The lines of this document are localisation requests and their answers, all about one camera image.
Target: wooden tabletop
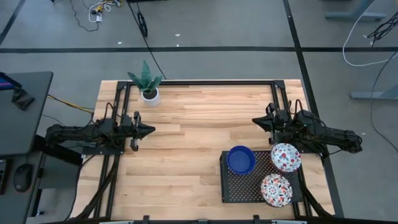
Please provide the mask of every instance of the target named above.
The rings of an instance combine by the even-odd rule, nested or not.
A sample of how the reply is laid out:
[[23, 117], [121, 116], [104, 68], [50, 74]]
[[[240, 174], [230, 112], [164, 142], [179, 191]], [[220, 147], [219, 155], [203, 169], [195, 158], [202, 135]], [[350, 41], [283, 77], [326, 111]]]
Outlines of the wooden tabletop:
[[[117, 82], [102, 81], [95, 117], [102, 118], [106, 103], [113, 103]], [[285, 80], [285, 85], [288, 99], [300, 99], [307, 108], [301, 81]], [[272, 148], [269, 133], [251, 121], [265, 116], [264, 109], [272, 102], [269, 86], [160, 86], [162, 102], [155, 108], [144, 104], [136, 87], [131, 90], [127, 113], [132, 116], [139, 111], [142, 122], [155, 126], [156, 131], [139, 141], [138, 152], [132, 152], [128, 139], [119, 164], [112, 220], [142, 220], [144, 215], [151, 220], [294, 218], [291, 205], [273, 208], [265, 203], [221, 201], [221, 152], [236, 145], [252, 150]], [[96, 192], [102, 161], [102, 156], [96, 156], [84, 166], [72, 217]], [[302, 165], [308, 189], [333, 214], [320, 158], [303, 154]], [[107, 195], [105, 192], [103, 212]]]

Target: black perforated tray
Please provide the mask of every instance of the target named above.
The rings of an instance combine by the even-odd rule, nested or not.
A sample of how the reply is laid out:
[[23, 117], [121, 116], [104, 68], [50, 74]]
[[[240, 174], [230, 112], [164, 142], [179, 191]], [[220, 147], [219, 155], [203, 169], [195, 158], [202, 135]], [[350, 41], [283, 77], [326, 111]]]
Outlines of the black perforated tray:
[[221, 193], [224, 203], [256, 203], [265, 202], [262, 197], [260, 184], [269, 174], [280, 174], [292, 185], [293, 198], [291, 202], [302, 202], [302, 193], [299, 185], [297, 171], [281, 173], [271, 164], [270, 151], [254, 151], [256, 166], [248, 175], [238, 175], [228, 168], [226, 156], [228, 151], [223, 151], [220, 157]]

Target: black cable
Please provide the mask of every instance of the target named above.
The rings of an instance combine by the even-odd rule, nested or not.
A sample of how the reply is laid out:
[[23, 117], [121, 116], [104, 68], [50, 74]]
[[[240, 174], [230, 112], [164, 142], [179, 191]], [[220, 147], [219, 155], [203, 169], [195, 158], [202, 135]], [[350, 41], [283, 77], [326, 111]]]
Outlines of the black cable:
[[87, 126], [89, 126], [91, 123], [94, 123], [93, 122], [93, 117], [94, 117], [94, 112], [91, 113], [91, 117], [90, 117], [90, 120], [88, 121], [88, 123], [85, 126], [76, 129], [76, 131], [81, 131], [81, 130], [87, 128]]
[[74, 12], [74, 15], [73, 15], [73, 16], [74, 16], [74, 18], [77, 20], [77, 25], [78, 25], [79, 27], [85, 29], [87, 32], [94, 32], [94, 31], [97, 31], [98, 28], [100, 27], [100, 26], [98, 25], [97, 22], [95, 23], [95, 24], [97, 25], [97, 28], [92, 29], [92, 30], [89, 30], [89, 29], [87, 29], [86, 27], [83, 27], [82, 25], [80, 25], [80, 20], [76, 17], [77, 12], [76, 12], [75, 8], [73, 7], [72, 0], [69, 0], [69, 2], [70, 2], [70, 5], [71, 5], [71, 7], [72, 7], [72, 10], [73, 10], [73, 12]]
[[370, 33], [367, 38], [373, 37], [372, 47], [376, 41], [385, 37], [395, 26], [398, 25], [398, 12], [396, 12], [387, 22], [379, 25], [375, 31]]
[[88, 108], [88, 107], [85, 107], [85, 106], [81, 106], [81, 108], [88, 109], [88, 110], [95, 110], [95, 108]]
[[48, 116], [48, 115], [45, 115], [45, 114], [42, 114], [42, 116], [43, 116], [43, 117], [46, 117], [46, 118], [53, 119], [54, 121], [60, 123], [62, 126], [66, 126], [65, 124], [63, 124], [63, 123], [62, 123], [60, 120], [58, 120], [57, 118], [53, 118], [53, 117]]
[[297, 113], [297, 103], [299, 103], [300, 104], [300, 110], [303, 110], [303, 104], [301, 103], [301, 101], [299, 100], [299, 99], [297, 99], [296, 100], [296, 102], [295, 102], [295, 108], [294, 108], [294, 114], [296, 114]]
[[[137, 12], [137, 16], [138, 16], [138, 14], [141, 14], [141, 12], [140, 12], [140, 10], [139, 10], [138, 2], [136, 2], [136, 3], [137, 3], [137, 7], [138, 7], [138, 12]], [[132, 16], [134, 17], [134, 20], [136, 21], [136, 24], [137, 24], [138, 28], [139, 28], [140, 30], [142, 30], [142, 26], [140, 26], [140, 23], [138, 23], [138, 20], [137, 20], [137, 18], [136, 18], [136, 15], [135, 15], [135, 13], [134, 13], [134, 10], [132, 10], [132, 7], [131, 7], [131, 5], [130, 5], [129, 2], [128, 2], [128, 4], [129, 4], [129, 8], [130, 8], [130, 10], [131, 10]], [[152, 58], [154, 59], [157, 68], [159, 69], [159, 71], [160, 71], [161, 74], [163, 75], [164, 79], [166, 80], [167, 78], [166, 78], [166, 76], [164, 75], [164, 73], [163, 73], [162, 69], [160, 68], [159, 64], [157, 63], [154, 54], [153, 54], [152, 51], [150, 50], [150, 47], [149, 47], [149, 45], [148, 45], [148, 42], [147, 42], [147, 40], [146, 40], [146, 38], [145, 38], [145, 34], [144, 34], [142, 31], [141, 31], [141, 36], [142, 36], [142, 38], [144, 39], [144, 42], [145, 42], [145, 44], [146, 44], [146, 46], [147, 46], [147, 49], [148, 49], [150, 55], [152, 56]]]
[[88, 6], [86, 6], [85, 0], [81, 0], [83, 5], [86, 7], [86, 9], [90, 9]]
[[112, 104], [111, 104], [110, 102], [107, 102], [107, 103], [106, 103], [106, 106], [105, 106], [104, 118], [99, 122], [100, 124], [104, 123], [104, 121], [105, 121], [106, 115], [108, 114], [108, 106], [111, 106], [111, 108], [112, 108], [112, 110], [113, 110]]
[[138, 24], [139, 24], [139, 30], [141, 31], [141, 34], [143, 37], [148, 37], [147, 23], [145, 22], [144, 15], [142, 15], [141, 11], [139, 10], [138, 1], [137, 1], [137, 7], [138, 7], [138, 11], [136, 12], [136, 14], [137, 14], [137, 20], [138, 20]]
[[81, 147], [81, 146], [79, 146], [79, 145], [77, 145], [77, 146], [70, 146], [70, 147], [67, 147], [67, 149], [71, 149], [71, 148], [74, 148], [74, 147]]
[[333, 155], [333, 154], [336, 154], [337, 152], [341, 152], [341, 151], [342, 151], [342, 149], [337, 150], [336, 152], [329, 153], [329, 156], [330, 156], [330, 155]]
[[69, 212], [68, 216], [64, 219], [64, 221], [67, 221], [67, 220], [69, 219], [70, 214], [72, 214], [73, 206], [75, 205], [75, 202], [76, 202], [77, 185], [78, 185], [78, 183], [79, 183], [79, 177], [80, 177], [81, 169], [83, 168], [83, 166], [84, 166], [88, 161], [90, 161], [90, 160], [91, 160], [92, 158], [94, 158], [94, 157], [95, 157], [95, 155], [92, 155], [91, 157], [89, 157], [84, 163], [82, 163], [82, 165], [79, 167], [79, 169], [78, 169], [78, 171], [77, 171], [75, 196], [74, 196], [74, 199], [73, 199], [72, 207], [70, 208], [70, 212]]
[[373, 123], [373, 91], [374, 91], [374, 87], [376, 86], [376, 83], [377, 83], [377, 81], [379, 80], [379, 77], [380, 77], [380, 75], [381, 75], [381, 72], [384, 70], [384, 68], [387, 66], [387, 64], [391, 61], [391, 59], [395, 56], [396, 53], [398, 53], [398, 51], [394, 52], [394, 53], [391, 55], [391, 57], [388, 59], [388, 61], [383, 65], [383, 67], [380, 69], [379, 74], [378, 74], [377, 77], [376, 77], [376, 80], [375, 80], [374, 83], [373, 83], [372, 91], [371, 91], [370, 106], [371, 106], [371, 123], [372, 123], [373, 130], [375, 130], [375, 132], [377, 132], [382, 138], [384, 138], [384, 139], [385, 139], [385, 140], [398, 152], [397, 147], [396, 147], [387, 137], [385, 137], [383, 134], [381, 134], [381, 133], [377, 130], [376, 126], [375, 126], [374, 123]]
[[295, 115], [295, 114], [293, 114], [292, 112], [290, 112], [290, 107], [291, 107], [291, 106], [292, 106], [292, 101], [289, 100], [289, 101], [287, 102], [287, 112], [288, 112], [289, 114]]

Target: floral plate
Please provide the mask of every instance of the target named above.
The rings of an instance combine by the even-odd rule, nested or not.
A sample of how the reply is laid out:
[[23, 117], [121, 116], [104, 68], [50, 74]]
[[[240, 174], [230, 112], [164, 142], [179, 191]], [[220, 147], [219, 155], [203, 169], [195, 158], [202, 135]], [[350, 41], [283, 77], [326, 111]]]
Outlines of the floral plate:
[[261, 193], [266, 202], [273, 207], [285, 206], [293, 197], [289, 181], [279, 174], [268, 175], [262, 180]]
[[287, 143], [276, 144], [271, 151], [274, 166], [282, 172], [293, 172], [301, 166], [299, 151]]

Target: cable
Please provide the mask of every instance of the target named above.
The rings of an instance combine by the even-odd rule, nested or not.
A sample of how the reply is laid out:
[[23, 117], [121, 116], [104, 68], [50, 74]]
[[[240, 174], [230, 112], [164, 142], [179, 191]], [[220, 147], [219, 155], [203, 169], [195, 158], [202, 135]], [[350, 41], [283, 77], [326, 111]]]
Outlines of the cable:
[[79, 145], [77, 145], [77, 146], [70, 146], [70, 147], [67, 147], [67, 149], [72, 149], [72, 148], [74, 148], [74, 147], [81, 147], [81, 146], [79, 146]]
[[53, 117], [48, 116], [48, 115], [45, 115], [45, 114], [42, 114], [42, 116], [43, 116], [43, 117], [46, 117], [46, 118], [53, 119], [54, 121], [60, 123], [62, 126], [66, 126], [66, 125], [64, 125], [60, 120], [58, 120], [57, 118], [53, 118]]
[[342, 149], [337, 150], [336, 152], [329, 153], [329, 156], [331, 156], [331, 155], [333, 155], [333, 154], [336, 154], [337, 152], [341, 152], [341, 151], [342, 151]]
[[106, 118], [106, 114], [108, 114], [108, 106], [111, 106], [111, 108], [112, 108], [112, 110], [113, 110], [113, 106], [112, 106], [112, 104], [110, 103], [110, 102], [107, 102], [106, 103], [106, 106], [105, 106], [105, 114], [104, 114], [104, 118], [101, 120], [101, 124], [105, 121], [105, 118]]
[[[138, 14], [141, 14], [141, 12], [140, 12], [140, 10], [139, 10], [138, 2], [136, 2], [136, 3], [137, 3], [137, 7], [138, 7], [138, 12], [137, 12], [137, 16], [138, 16]], [[130, 5], [129, 2], [128, 2], [128, 4], [129, 4], [129, 8], [130, 8], [130, 10], [131, 10], [132, 16], [134, 17], [134, 20], [136, 21], [136, 24], [137, 24], [138, 28], [139, 28], [140, 31], [141, 31], [141, 36], [142, 36], [142, 38], [144, 39], [144, 42], [145, 42], [145, 44], [146, 44], [146, 46], [147, 46], [147, 49], [148, 49], [149, 53], [150, 53], [150, 55], [152, 56], [152, 58], [154, 59], [157, 68], [159, 69], [159, 71], [160, 71], [161, 74], [163, 75], [164, 79], [166, 80], [166, 79], [167, 79], [166, 76], [164, 75], [164, 73], [163, 73], [162, 69], [160, 68], [159, 64], [157, 63], [154, 54], [153, 54], [152, 51], [150, 50], [150, 47], [149, 47], [148, 42], [147, 42], [147, 40], [146, 40], [146, 38], [145, 38], [145, 35], [144, 35], [143, 31], [142, 31], [142, 27], [140, 26], [140, 23], [138, 23], [138, 20], [137, 20], [137, 18], [136, 18], [136, 15], [135, 15], [135, 13], [134, 13], [134, 10], [132, 10], [132, 7], [131, 7], [131, 5]]]
[[[91, 14], [92, 14], [91, 12], [92, 12], [92, 9], [93, 9], [95, 6], [97, 6], [97, 9], [98, 9], [98, 8], [101, 8], [101, 10], [102, 10], [102, 7], [103, 7], [103, 8], [105, 9], [105, 11], [111, 12], [111, 10], [112, 10], [111, 6], [113, 6], [113, 5], [116, 5], [116, 3], [113, 3], [112, 1], [99, 0], [98, 3], [92, 5], [92, 6], [88, 9], [88, 20], [89, 20], [90, 22], [99, 22], [99, 21], [97, 21], [97, 20], [95, 20], [95, 21], [92, 21], [92, 20], [91, 20]], [[102, 13], [100, 13], [100, 11], [97, 11], [96, 13], [100, 16], [100, 18], [101, 18], [101, 20], [102, 20]]]
[[[297, 114], [297, 108], [298, 108], [297, 105], [300, 106], [300, 110], [303, 110], [303, 104], [302, 104], [301, 100], [296, 99], [295, 106], [294, 106], [294, 113], [291, 113], [291, 112], [290, 112], [290, 107], [292, 106], [292, 101], [289, 100], [289, 101], [287, 102], [287, 107], [288, 107], [287, 112], [290, 113], [290, 114], [292, 114], [292, 115], [296, 115], [296, 114]], [[321, 138], [323, 138], [323, 137], [325, 137], [326, 135], [329, 134], [325, 122], [323, 122], [323, 121], [322, 121], [319, 117], [317, 117], [315, 114], [312, 114], [312, 116], [307, 116], [307, 115], [305, 115], [305, 113], [303, 113], [303, 116], [306, 117], [306, 118], [315, 119], [315, 120], [319, 121], [319, 123], [321, 123], [321, 124], [323, 125], [323, 127], [325, 128], [325, 133], [323, 134], [323, 136], [322, 136]]]
[[86, 7], [86, 9], [89, 9], [88, 6], [86, 6], [85, 0], [81, 0], [83, 5]]
[[65, 101], [65, 100], [60, 100], [60, 99], [58, 99], [58, 98], [56, 98], [56, 97], [54, 97], [54, 96], [52, 96], [52, 95], [50, 95], [50, 94], [47, 94], [47, 95], [48, 95], [47, 98], [50, 98], [50, 99], [52, 99], [52, 100], [57, 100], [57, 101], [59, 101], [59, 102], [61, 102], [61, 103], [64, 103], [64, 104], [66, 104], [66, 105], [68, 105], [68, 106], [70, 106], [70, 107], [72, 107], [72, 108], [75, 108], [75, 109], [84, 111], [84, 112], [86, 112], [86, 113], [92, 113], [92, 111], [87, 110], [87, 109], [85, 109], [84, 107], [81, 107], [81, 106], [79, 106], [79, 105], [76, 105], [76, 104], [74, 104], [74, 103], [71, 103], [71, 102], [68, 102], [68, 101]]
[[92, 158], [94, 158], [94, 157], [95, 157], [95, 155], [92, 155], [91, 157], [89, 157], [84, 163], [82, 163], [82, 165], [79, 167], [79, 169], [78, 169], [78, 171], [77, 171], [75, 196], [74, 196], [74, 199], [73, 199], [72, 207], [70, 208], [70, 212], [69, 212], [68, 216], [64, 219], [64, 221], [67, 221], [67, 220], [69, 219], [70, 215], [72, 214], [73, 206], [75, 205], [75, 202], [76, 202], [77, 186], [78, 186], [78, 182], [79, 182], [79, 177], [80, 177], [81, 169], [83, 168], [83, 166], [84, 166], [88, 161], [90, 161], [90, 160], [91, 160]]
[[87, 32], [94, 32], [94, 31], [97, 31], [97, 30], [98, 30], [98, 28], [99, 28], [99, 25], [98, 25], [98, 23], [96, 23], [96, 25], [97, 25], [97, 28], [95, 28], [95, 29], [92, 29], [92, 30], [89, 30], [89, 29], [87, 29], [86, 27], [83, 27], [82, 25], [80, 25], [80, 21], [79, 21], [79, 19], [76, 17], [76, 14], [77, 14], [77, 12], [76, 12], [75, 8], [73, 7], [72, 0], [69, 0], [69, 2], [70, 2], [70, 5], [72, 6], [72, 10], [73, 10], [73, 12], [75, 12], [73, 16], [74, 16], [74, 18], [77, 20], [77, 25], [78, 25], [79, 27], [81, 27], [81, 28], [85, 29]]
[[95, 110], [94, 108], [88, 108], [88, 107], [85, 107], [85, 106], [81, 106], [80, 108], [88, 109], [88, 110]]
[[371, 42], [371, 45], [373, 47], [376, 41], [379, 41], [383, 37], [385, 37], [397, 25], [398, 25], [398, 12], [396, 12], [387, 22], [379, 25], [379, 27], [375, 31], [370, 33], [366, 38], [373, 37], [373, 41]]
[[85, 126], [81, 127], [81, 128], [76, 129], [76, 131], [81, 131], [81, 130], [87, 128], [87, 126], [89, 126], [91, 123], [94, 123], [93, 122], [93, 117], [94, 117], [94, 112], [91, 113], [90, 120], [87, 122], [87, 124]]
[[391, 61], [391, 59], [393, 59], [393, 58], [397, 55], [397, 53], [398, 53], [398, 51], [394, 52], [394, 53], [391, 55], [391, 57], [387, 60], [387, 62], [386, 62], [386, 63], [383, 65], [383, 67], [380, 69], [380, 72], [379, 72], [379, 74], [377, 75], [376, 80], [375, 80], [374, 83], [373, 83], [372, 91], [371, 91], [371, 99], [370, 99], [370, 107], [371, 107], [371, 112], [370, 112], [370, 114], [371, 114], [371, 123], [372, 123], [373, 130], [375, 130], [375, 132], [377, 132], [382, 138], [384, 138], [384, 139], [385, 139], [385, 140], [398, 152], [397, 147], [396, 147], [387, 137], [385, 137], [383, 134], [381, 134], [381, 133], [377, 130], [376, 126], [375, 126], [374, 123], [373, 123], [373, 91], [374, 91], [374, 87], [376, 86], [376, 83], [377, 83], [377, 81], [379, 80], [379, 77], [380, 77], [380, 75], [381, 75], [381, 72], [384, 70], [384, 68], [387, 66], [387, 64]]
[[345, 49], [345, 47], [346, 47], [346, 44], [347, 44], [349, 38], [351, 37], [351, 34], [353, 33], [353, 30], [354, 30], [356, 24], [359, 22], [359, 20], [362, 18], [362, 16], [365, 14], [365, 12], [373, 5], [373, 3], [374, 3], [374, 2], [372, 2], [372, 4], [370, 4], [370, 6], [369, 6], [367, 9], [365, 9], [365, 11], [361, 14], [361, 16], [356, 20], [356, 22], [354, 23], [353, 28], [351, 28], [351, 31], [350, 31], [349, 34], [348, 34], [348, 37], [347, 37], [347, 39], [346, 39], [346, 42], [345, 42], [344, 45], [343, 45], [343, 58], [344, 58], [344, 61], [345, 61], [348, 65], [351, 65], [351, 66], [354, 66], [354, 67], [365, 67], [365, 66], [368, 66], [368, 65], [375, 65], [375, 64], [384, 63], [384, 62], [388, 61], [388, 59], [385, 59], [385, 60], [380, 61], [380, 62], [371, 62], [371, 63], [362, 64], [362, 65], [356, 65], [356, 64], [353, 64], [353, 63], [351, 63], [351, 62], [349, 62], [349, 61], [347, 60], [346, 54], [345, 54], [345, 51], [344, 51], [344, 49]]

